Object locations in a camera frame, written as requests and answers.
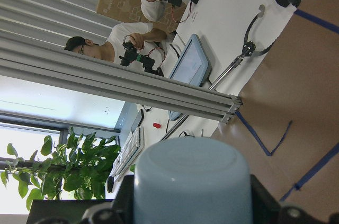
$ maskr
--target glasses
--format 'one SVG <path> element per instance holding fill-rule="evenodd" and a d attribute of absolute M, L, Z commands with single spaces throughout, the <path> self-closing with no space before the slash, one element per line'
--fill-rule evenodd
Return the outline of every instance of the glasses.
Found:
<path fill-rule="evenodd" d="M 80 48 L 80 54 L 81 54 L 81 55 L 84 54 L 84 45 L 82 45 L 81 48 Z"/>

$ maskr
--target black hair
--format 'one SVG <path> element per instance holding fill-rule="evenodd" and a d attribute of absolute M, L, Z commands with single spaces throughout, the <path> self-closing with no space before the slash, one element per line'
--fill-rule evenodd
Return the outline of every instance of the black hair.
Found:
<path fill-rule="evenodd" d="M 85 39 L 80 36 L 75 36 L 67 41 L 66 47 L 64 49 L 68 51 L 73 51 L 76 47 L 82 45 L 86 45 Z"/>

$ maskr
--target ear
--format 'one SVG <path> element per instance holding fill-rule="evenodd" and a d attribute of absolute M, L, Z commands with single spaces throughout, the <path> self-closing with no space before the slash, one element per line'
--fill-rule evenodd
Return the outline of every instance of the ear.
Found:
<path fill-rule="evenodd" d="M 85 39 L 85 43 L 88 46 L 93 46 L 93 44 L 94 44 L 93 40 L 89 40 L 89 39 Z"/>

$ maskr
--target desk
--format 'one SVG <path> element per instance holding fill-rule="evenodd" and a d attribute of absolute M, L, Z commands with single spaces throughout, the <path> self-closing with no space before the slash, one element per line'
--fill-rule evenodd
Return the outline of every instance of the desk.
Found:
<path fill-rule="evenodd" d="M 249 40 L 253 40 L 258 50 L 268 47 L 281 33 L 295 7 L 283 8 L 275 0 L 199 0 L 198 4 L 192 4 L 189 18 L 180 23 L 173 44 L 181 48 L 183 42 L 187 42 L 191 34 L 199 36 L 202 45 L 210 59 L 212 71 L 210 80 L 213 82 L 223 70 L 241 54 L 245 31 L 259 12 L 259 6 L 266 7 L 263 18 L 258 19 L 252 28 Z M 189 6 L 183 15 L 187 17 Z M 225 79 L 217 91 L 225 94 L 238 95 L 239 91 L 250 79 L 253 72 L 264 59 L 264 56 L 245 58 L 241 66 L 238 66 L 231 75 Z M 168 50 L 167 58 L 163 64 L 165 76 L 168 76 L 177 60 L 173 50 Z M 145 113 L 142 123 L 145 134 L 145 147 L 158 142 L 166 132 L 168 113 L 165 110 L 153 108 Z M 162 125 L 160 129 L 153 127 L 157 122 Z M 169 128 L 175 122 L 169 122 Z M 190 116 L 172 137 L 177 137 L 182 131 L 190 131 L 191 135 L 203 135 L 209 137 L 218 126 L 218 121 Z"/>

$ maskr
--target screw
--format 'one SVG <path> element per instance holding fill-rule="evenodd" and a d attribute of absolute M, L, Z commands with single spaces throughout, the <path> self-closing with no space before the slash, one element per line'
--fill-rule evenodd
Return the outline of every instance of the screw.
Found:
<path fill-rule="evenodd" d="M 292 218 L 299 218 L 300 217 L 300 211 L 298 209 L 295 208 L 290 208 L 287 210 L 287 213 L 289 214 L 289 216 L 291 216 Z"/>

